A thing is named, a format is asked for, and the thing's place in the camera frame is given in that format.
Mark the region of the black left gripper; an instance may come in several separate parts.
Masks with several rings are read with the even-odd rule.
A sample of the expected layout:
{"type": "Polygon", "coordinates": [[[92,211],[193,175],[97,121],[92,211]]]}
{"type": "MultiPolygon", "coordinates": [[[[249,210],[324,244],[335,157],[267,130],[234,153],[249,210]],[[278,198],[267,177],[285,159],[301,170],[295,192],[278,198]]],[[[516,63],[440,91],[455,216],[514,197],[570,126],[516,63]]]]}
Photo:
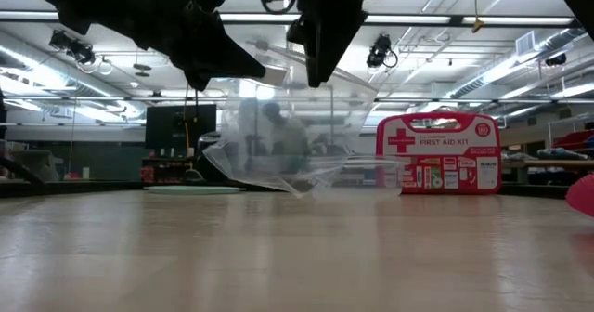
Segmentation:
{"type": "Polygon", "coordinates": [[[93,21],[175,67],[212,77],[263,77],[265,67],[227,35],[216,9],[225,0],[100,0],[93,21]]]}

